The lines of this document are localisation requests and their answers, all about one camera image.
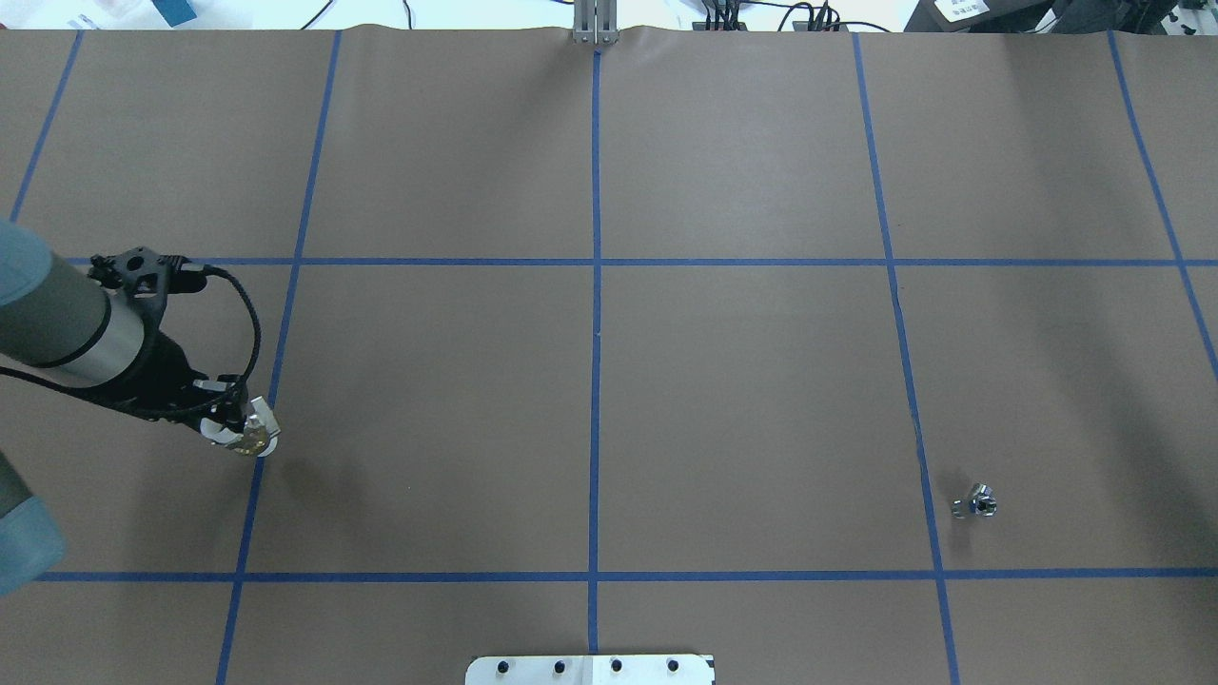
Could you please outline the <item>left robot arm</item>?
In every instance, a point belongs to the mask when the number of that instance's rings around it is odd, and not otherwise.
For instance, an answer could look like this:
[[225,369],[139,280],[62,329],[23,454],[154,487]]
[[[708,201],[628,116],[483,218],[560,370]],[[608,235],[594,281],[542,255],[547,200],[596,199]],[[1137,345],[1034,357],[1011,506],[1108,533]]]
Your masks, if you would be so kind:
[[[169,421],[236,453],[262,457],[280,428],[269,403],[248,395],[262,327],[231,273],[149,247],[69,264],[38,234],[1,225],[1,351],[9,378],[139,421]],[[252,350],[235,375],[209,377],[161,328],[171,295],[228,282],[252,325]]]

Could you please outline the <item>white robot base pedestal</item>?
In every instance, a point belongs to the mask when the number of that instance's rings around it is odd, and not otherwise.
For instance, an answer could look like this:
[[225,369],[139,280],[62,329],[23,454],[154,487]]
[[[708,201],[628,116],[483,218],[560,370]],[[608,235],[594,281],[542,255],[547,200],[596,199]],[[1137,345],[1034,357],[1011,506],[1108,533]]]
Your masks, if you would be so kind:
[[715,684],[704,655],[547,655],[477,657],[465,684]]

